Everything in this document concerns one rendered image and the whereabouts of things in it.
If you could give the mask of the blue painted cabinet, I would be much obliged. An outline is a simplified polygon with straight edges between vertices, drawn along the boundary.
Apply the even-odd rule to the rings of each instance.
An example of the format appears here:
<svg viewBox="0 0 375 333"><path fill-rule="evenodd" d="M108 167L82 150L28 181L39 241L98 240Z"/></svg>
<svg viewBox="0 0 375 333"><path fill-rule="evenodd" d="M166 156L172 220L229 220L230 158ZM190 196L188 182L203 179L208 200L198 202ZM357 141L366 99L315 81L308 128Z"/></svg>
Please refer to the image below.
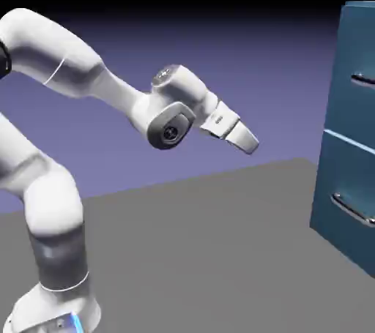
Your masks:
<svg viewBox="0 0 375 333"><path fill-rule="evenodd" d="M375 1L341 8L310 227L375 278Z"/></svg>

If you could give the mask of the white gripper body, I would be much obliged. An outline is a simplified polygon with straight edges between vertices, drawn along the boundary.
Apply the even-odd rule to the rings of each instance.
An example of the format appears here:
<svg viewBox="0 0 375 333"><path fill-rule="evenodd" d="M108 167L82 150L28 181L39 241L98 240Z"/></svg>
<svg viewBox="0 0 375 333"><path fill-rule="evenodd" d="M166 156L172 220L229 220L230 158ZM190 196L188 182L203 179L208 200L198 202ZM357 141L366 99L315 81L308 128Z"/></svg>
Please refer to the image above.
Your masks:
<svg viewBox="0 0 375 333"><path fill-rule="evenodd" d="M246 154L254 153L259 146L258 138L241 120L234 125L225 140Z"/></svg>

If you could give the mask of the blue drawer front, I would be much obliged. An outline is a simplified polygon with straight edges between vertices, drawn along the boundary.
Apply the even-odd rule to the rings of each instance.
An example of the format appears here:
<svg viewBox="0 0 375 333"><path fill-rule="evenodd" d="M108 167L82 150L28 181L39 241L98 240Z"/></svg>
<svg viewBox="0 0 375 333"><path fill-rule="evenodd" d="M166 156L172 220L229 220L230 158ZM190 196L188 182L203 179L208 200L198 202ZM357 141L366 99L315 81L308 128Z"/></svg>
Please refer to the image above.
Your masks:
<svg viewBox="0 0 375 333"><path fill-rule="evenodd" d="M375 228L339 209L330 199L334 192L353 209L375 217L375 154L324 132L310 227L375 278Z"/></svg>
<svg viewBox="0 0 375 333"><path fill-rule="evenodd" d="M375 78L375 1L349 1L341 10L324 128L375 149L375 87L351 75Z"/></svg>

